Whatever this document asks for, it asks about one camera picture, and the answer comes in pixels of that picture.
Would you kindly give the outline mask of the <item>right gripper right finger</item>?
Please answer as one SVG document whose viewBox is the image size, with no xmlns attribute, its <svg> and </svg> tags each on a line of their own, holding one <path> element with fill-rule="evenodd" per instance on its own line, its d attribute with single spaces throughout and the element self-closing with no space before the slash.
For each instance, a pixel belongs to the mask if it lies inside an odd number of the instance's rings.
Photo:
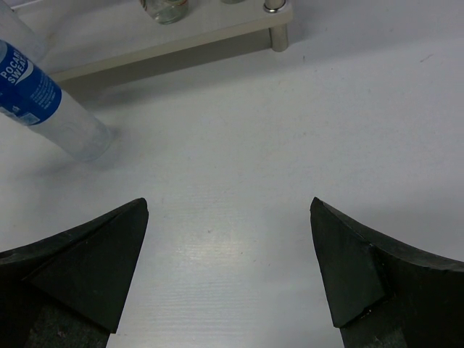
<svg viewBox="0 0 464 348">
<path fill-rule="evenodd" d="M 312 240 L 345 347 L 462 347 L 463 263 L 373 230 L 314 198 Z"/>
</svg>

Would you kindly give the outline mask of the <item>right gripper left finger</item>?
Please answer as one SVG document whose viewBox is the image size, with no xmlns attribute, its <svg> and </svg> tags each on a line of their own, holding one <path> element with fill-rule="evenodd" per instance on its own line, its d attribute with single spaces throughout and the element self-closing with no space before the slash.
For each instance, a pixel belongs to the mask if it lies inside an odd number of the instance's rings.
<svg viewBox="0 0 464 348">
<path fill-rule="evenodd" d="M 2 347 L 105 347 L 148 224 L 144 198 L 1 252 Z"/>
</svg>

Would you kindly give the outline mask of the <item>clear glass bottle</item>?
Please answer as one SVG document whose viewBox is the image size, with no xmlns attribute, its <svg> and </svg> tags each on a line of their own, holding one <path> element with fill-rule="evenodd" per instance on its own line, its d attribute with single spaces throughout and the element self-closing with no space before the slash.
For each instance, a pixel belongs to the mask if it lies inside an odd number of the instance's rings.
<svg viewBox="0 0 464 348">
<path fill-rule="evenodd" d="M 188 0 L 140 0 L 139 2 L 144 11 L 161 25 L 178 22 L 189 11 Z"/>
</svg>

